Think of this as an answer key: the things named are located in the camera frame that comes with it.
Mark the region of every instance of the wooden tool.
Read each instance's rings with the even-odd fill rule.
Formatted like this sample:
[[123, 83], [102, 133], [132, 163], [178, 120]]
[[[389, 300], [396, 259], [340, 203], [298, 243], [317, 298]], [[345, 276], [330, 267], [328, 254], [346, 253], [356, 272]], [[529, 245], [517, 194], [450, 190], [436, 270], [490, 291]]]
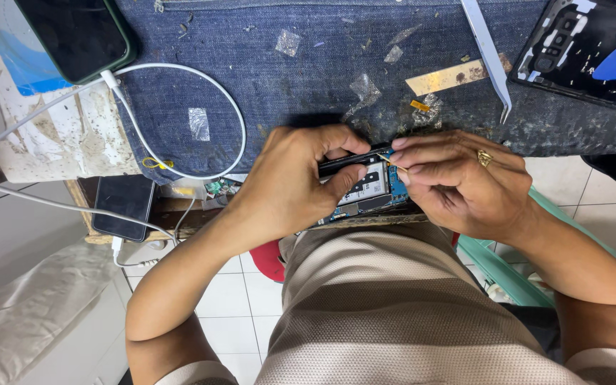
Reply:
[[[384, 155], [382, 155], [381, 153], [378, 153], [377, 155], [379, 155], [379, 157], [380, 157], [380, 158], [382, 158], [383, 160], [386, 160], [387, 162], [389, 162], [389, 163], [391, 163], [391, 164], [394, 164], [393, 162], [391, 162], [391, 161], [389, 160], [389, 158], [385, 157], [385, 156], [384, 156]], [[405, 167], [401, 167], [401, 166], [396, 166], [396, 167], [398, 167], [399, 169], [401, 169], [401, 170], [405, 171], [406, 173], [408, 172], [408, 169], [406, 169]]]

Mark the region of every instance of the metal tweezers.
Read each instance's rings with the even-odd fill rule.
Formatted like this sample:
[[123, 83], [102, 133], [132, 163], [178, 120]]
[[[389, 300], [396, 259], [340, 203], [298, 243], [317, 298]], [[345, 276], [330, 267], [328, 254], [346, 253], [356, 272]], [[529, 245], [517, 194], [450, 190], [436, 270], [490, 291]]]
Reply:
[[505, 75], [503, 64], [498, 57], [496, 46], [493, 45], [489, 28], [486, 26], [484, 16], [481, 14], [477, 0], [461, 0], [461, 2], [465, 10], [465, 15], [467, 15], [469, 26], [472, 28], [472, 33], [474, 33], [474, 39], [479, 46], [481, 57], [484, 59], [484, 65], [491, 77], [493, 88], [503, 102], [503, 113], [500, 116], [500, 124], [504, 124], [505, 120], [508, 119], [510, 109], [513, 107], [513, 104], [510, 102], [508, 87], [505, 84], [508, 80], [508, 76]]

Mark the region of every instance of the yellow cable tie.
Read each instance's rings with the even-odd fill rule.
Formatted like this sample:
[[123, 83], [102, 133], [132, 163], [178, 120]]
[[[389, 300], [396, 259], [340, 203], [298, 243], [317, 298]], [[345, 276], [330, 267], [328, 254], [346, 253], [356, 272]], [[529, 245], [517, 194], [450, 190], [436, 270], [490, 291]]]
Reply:
[[416, 109], [419, 109], [421, 111], [427, 112], [429, 111], [429, 106], [426, 104], [422, 104], [419, 101], [413, 100], [410, 102], [410, 105], [415, 107]]
[[[148, 160], [152, 160], [156, 164], [147, 164]], [[164, 162], [168, 165], [168, 167], [175, 166], [175, 163], [173, 163], [171, 160], [164, 160]], [[158, 167], [161, 170], [165, 170], [166, 169], [166, 167], [163, 164], [159, 163], [156, 159], [154, 159], [154, 158], [152, 158], [150, 156], [147, 156], [146, 158], [142, 159], [142, 166], [144, 166], [144, 167], [146, 167], [148, 169], [155, 169], [156, 167]]]

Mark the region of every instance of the blue denim cloth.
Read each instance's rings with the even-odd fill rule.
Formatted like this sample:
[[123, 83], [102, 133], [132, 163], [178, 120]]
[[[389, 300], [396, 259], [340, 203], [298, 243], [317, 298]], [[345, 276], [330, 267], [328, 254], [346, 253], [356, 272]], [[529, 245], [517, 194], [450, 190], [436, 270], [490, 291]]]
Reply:
[[[137, 63], [192, 66], [218, 80], [236, 100], [248, 135], [237, 173], [250, 170], [276, 125], [338, 122], [359, 102], [349, 85], [363, 74], [381, 97], [357, 111], [349, 124], [371, 143], [410, 134], [414, 109], [409, 104], [415, 94], [405, 80], [459, 65], [465, 55], [481, 58], [459, 0], [117, 3], [140, 39]], [[547, 2], [479, 3], [496, 48], [515, 64]], [[384, 63], [389, 41], [416, 25], [420, 28], [398, 43], [403, 50], [398, 62]], [[295, 57], [275, 49], [281, 30], [301, 37]], [[319, 42], [324, 44], [314, 47]], [[148, 143], [176, 169], [210, 175], [233, 162], [241, 140], [238, 119], [212, 85], [183, 71], [146, 69], [124, 75], [123, 86]], [[502, 104], [489, 79], [438, 92], [444, 129], [461, 127], [499, 143], [509, 140], [506, 144], [522, 155], [616, 153], [615, 109], [512, 83], [508, 88], [513, 111], [506, 125], [498, 124]], [[149, 154], [119, 108], [140, 162]], [[189, 108], [206, 109], [210, 142], [193, 139]], [[160, 169], [142, 172], [159, 184], [178, 179]]]

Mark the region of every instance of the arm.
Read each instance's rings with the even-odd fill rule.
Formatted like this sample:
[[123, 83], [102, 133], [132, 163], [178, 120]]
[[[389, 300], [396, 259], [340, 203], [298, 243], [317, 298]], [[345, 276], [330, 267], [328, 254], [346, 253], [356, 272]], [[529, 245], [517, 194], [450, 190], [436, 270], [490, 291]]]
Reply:
[[344, 167], [323, 185], [318, 161], [369, 150], [345, 125], [278, 127], [270, 134], [232, 202], [154, 266], [128, 302], [127, 358], [136, 385], [154, 384], [189, 363], [218, 360], [193, 314], [213, 276], [232, 256], [334, 211], [367, 169]]
[[[513, 246], [556, 290], [566, 360], [616, 348], [616, 258], [528, 196], [532, 179], [521, 157], [464, 132], [401, 138], [393, 147], [391, 161], [409, 169], [400, 179], [433, 223]], [[493, 156], [485, 168], [480, 149]]]

